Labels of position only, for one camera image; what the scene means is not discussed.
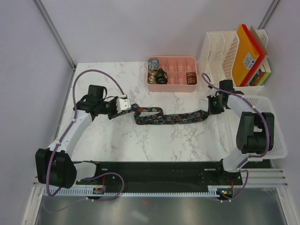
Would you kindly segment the dark floral patterned tie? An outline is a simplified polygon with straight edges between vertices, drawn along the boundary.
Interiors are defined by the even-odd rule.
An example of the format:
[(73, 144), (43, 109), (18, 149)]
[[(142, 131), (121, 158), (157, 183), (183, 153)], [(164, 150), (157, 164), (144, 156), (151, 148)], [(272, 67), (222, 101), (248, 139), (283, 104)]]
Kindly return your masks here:
[(182, 125), (202, 122), (204, 110), (181, 114), (164, 114), (160, 107), (140, 107), (133, 104), (134, 119), (137, 125)]

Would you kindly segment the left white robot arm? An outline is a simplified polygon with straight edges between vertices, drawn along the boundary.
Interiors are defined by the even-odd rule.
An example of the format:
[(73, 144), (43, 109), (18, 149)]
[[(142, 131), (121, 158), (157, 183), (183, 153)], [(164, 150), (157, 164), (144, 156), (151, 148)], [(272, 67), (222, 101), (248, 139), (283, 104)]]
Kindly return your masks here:
[(74, 163), (71, 155), (87, 127), (99, 115), (113, 119), (131, 110), (126, 95), (106, 101), (106, 87), (90, 85), (87, 95), (75, 104), (72, 118), (61, 137), (55, 139), (46, 149), (35, 154), (37, 178), (47, 187), (71, 188), (76, 181), (87, 178), (92, 184), (99, 184), (103, 173), (91, 162)]

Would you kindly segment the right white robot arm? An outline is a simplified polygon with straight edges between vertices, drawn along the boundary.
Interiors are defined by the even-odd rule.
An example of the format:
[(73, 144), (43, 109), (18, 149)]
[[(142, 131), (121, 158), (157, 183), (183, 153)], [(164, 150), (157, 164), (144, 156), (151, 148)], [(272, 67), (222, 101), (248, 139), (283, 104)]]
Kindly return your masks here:
[(275, 116), (271, 112), (260, 112), (245, 97), (243, 92), (236, 91), (232, 80), (221, 80), (219, 87), (209, 84), (217, 90), (209, 95), (208, 113), (221, 114), (231, 109), (239, 117), (236, 134), (236, 147), (220, 161), (221, 169), (215, 172), (215, 180), (226, 184), (250, 158), (262, 158), (274, 145)]

